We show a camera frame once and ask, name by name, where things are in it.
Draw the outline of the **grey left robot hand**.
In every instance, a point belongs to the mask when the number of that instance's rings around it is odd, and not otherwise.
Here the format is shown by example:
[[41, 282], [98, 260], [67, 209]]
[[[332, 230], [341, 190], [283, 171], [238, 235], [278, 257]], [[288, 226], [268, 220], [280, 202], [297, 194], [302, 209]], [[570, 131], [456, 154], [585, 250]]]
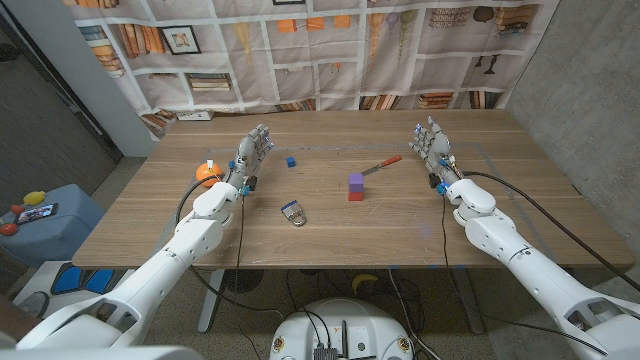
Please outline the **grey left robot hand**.
[[238, 145], [235, 166], [226, 182], [238, 190], [243, 189], [250, 178], [258, 175], [263, 160], [273, 146], [273, 142], [269, 139], [268, 126], [259, 124], [252, 129]]

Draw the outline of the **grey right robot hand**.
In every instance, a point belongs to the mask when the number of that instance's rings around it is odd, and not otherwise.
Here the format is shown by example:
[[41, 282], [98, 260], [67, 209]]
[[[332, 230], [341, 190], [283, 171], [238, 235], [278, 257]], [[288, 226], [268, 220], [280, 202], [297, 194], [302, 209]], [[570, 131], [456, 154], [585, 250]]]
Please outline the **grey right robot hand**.
[[424, 125], [416, 125], [413, 134], [413, 141], [408, 146], [424, 162], [432, 188], [446, 191], [462, 179], [454, 166], [455, 156], [451, 152], [449, 139], [431, 115]]

